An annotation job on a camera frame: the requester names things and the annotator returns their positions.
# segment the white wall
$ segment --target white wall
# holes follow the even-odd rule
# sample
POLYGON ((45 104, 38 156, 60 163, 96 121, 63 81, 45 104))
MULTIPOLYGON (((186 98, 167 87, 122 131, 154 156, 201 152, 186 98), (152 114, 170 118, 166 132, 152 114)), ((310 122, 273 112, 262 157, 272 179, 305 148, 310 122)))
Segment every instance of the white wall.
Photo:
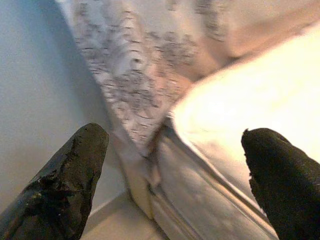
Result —
MULTIPOLYGON (((53 0, 0 1, 0 212, 81 126, 108 129, 100 90, 53 0)), ((92 210, 126 190, 112 148, 92 210)))

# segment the bed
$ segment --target bed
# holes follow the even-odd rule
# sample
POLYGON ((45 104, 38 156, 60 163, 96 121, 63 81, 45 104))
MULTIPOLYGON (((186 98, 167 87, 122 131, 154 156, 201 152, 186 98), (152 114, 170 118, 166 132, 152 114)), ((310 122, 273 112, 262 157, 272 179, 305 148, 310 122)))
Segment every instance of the bed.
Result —
POLYGON ((73 8, 71 29, 145 214, 171 240, 278 239, 251 193, 240 141, 245 129, 267 127, 320 160, 320 2, 73 8))

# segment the white mattress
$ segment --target white mattress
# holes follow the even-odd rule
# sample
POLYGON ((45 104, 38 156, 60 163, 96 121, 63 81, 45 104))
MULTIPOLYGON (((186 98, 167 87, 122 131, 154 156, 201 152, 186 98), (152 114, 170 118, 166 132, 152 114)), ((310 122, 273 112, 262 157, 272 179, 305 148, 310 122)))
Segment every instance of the white mattress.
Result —
POLYGON ((174 131, 188 149, 162 137, 161 186, 203 239, 275 238, 251 194, 241 136, 270 128, 320 160, 319 76, 320 24, 198 82, 173 108, 174 131))

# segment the floor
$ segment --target floor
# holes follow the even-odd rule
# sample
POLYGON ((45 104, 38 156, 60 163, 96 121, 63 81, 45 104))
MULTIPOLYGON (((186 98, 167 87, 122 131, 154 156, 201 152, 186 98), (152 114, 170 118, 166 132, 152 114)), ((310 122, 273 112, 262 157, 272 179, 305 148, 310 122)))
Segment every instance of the floor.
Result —
POLYGON ((119 209, 90 231, 81 240, 169 240, 161 229, 127 200, 119 209))

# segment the baseboard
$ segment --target baseboard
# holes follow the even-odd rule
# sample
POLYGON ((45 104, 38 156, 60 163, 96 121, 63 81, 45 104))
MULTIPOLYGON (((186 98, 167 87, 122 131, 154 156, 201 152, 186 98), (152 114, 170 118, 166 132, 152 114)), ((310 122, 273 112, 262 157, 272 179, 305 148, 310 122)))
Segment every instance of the baseboard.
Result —
POLYGON ((95 226, 101 223, 108 216, 115 213, 120 209, 125 203, 131 201, 131 197, 128 191, 121 193, 109 202, 102 204, 100 207, 92 211, 86 222, 85 228, 83 230, 83 235, 92 230, 95 226))

